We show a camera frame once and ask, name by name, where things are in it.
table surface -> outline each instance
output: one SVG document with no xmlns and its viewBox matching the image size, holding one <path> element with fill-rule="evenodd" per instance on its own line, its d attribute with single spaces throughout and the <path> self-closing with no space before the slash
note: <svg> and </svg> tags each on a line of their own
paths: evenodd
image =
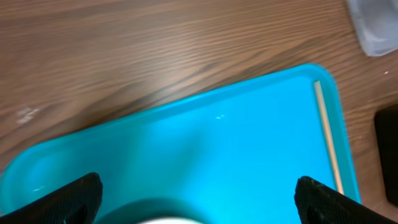
<svg viewBox="0 0 398 224">
<path fill-rule="evenodd" d="M 40 141 L 302 63 L 338 84 L 363 204 L 386 201 L 373 128 L 398 52 L 369 58 L 344 0 L 2 0 L 0 168 Z"/>
</svg>

chopstick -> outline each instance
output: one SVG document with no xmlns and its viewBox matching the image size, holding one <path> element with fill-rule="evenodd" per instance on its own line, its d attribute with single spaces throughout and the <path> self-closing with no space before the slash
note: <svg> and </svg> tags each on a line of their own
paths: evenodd
<svg viewBox="0 0 398 224">
<path fill-rule="evenodd" d="M 328 152 L 331 160 L 331 166 L 333 169 L 333 174 L 335 176 L 335 182 L 337 186 L 337 191 L 344 195 L 343 184 L 341 183 L 340 171 L 338 168 L 335 145 L 333 144 L 333 138 L 331 135 L 330 123 L 328 112 L 326 110 L 325 99 L 323 98 L 322 88 L 320 81 L 314 83 L 315 93 L 317 95 L 318 107 L 321 114 L 323 132 L 325 133 L 326 143 L 328 146 Z"/>
</svg>

black object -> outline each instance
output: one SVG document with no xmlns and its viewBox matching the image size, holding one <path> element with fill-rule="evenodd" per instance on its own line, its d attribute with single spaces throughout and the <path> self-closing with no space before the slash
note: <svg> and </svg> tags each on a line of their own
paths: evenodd
<svg viewBox="0 0 398 224">
<path fill-rule="evenodd" d="M 96 173 L 78 180 L 0 218 L 0 224 L 90 224 L 101 205 L 102 183 Z"/>
<path fill-rule="evenodd" d="M 397 224 L 310 177 L 298 180 L 294 200 L 303 224 Z"/>
<path fill-rule="evenodd" d="M 378 111 L 374 126 L 387 199 L 398 206 L 398 106 Z"/>
</svg>

cyan plastic tray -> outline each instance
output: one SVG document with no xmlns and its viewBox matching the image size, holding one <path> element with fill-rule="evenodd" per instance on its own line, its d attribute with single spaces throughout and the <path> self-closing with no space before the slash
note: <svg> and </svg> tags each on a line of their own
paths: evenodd
<svg viewBox="0 0 398 224">
<path fill-rule="evenodd" d="M 215 224 L 300 223 L 299 177 L 336 188 L 318 80 L 345 194 L 360 202 L 338 90 L 326 70 L 307 64 L 37 144 L 6 169 L 1 210 L 97 172 L 104 194 L 96 223 L 158 214 Z"/>
</svg>

plastic container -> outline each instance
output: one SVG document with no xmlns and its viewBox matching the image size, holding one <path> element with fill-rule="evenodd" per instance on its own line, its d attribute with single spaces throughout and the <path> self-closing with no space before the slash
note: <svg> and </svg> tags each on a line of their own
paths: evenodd
<svg viewBox="0 0 398 224">
<path fill-rule="evenodd" d="M 336 85 L 308 64 L 35 145 L 6 169 L 1 210 L 97 172 L 104 194 L 96 223 L 137 223 L 138 214 L 158 218 L 163 210 L 200 223 L 300 223 L 299 177 L 336 188 L 318 80 L 345 194 L 360 202 Z"/>
<path fill-rule="evenodd" d="M 398 49 L 398 0 L 348 0 L 363 50 L 378 57 Z"/>
</svg>

